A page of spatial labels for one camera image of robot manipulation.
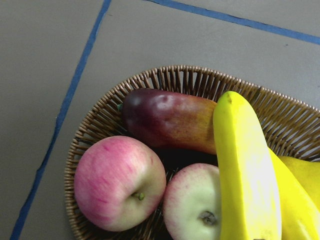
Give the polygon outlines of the yellow banana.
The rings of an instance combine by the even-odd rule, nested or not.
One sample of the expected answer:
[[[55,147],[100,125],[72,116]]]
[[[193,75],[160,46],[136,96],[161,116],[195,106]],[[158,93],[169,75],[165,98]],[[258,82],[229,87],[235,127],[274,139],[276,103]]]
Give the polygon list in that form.
[[[318,240],[320,211],[289,168],[269,149],[279,189],[282,239]]]
[[[221,189],[222,240],[280,240],[278,183],[261,124],[239,93],[225,92],[213,113]]]

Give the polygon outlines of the dark red mango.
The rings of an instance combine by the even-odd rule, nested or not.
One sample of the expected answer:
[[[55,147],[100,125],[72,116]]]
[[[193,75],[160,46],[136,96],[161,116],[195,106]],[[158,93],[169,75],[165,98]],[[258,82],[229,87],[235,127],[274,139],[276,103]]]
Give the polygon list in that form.
[[[126,129],[146,145],[214,155],[216,105],[203,97],[139,88],[124,98],[120,112]]]

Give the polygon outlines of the pink red apple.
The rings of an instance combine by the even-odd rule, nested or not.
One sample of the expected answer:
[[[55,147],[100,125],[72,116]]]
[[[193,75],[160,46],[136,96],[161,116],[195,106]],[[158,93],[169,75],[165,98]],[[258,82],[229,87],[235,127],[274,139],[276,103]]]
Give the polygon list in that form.
[[[111,136],[81,157],[74,175],[74,196],[90,222],[121,232],[155,211],[166,184],[164,165],[153,150],[128,136]]]

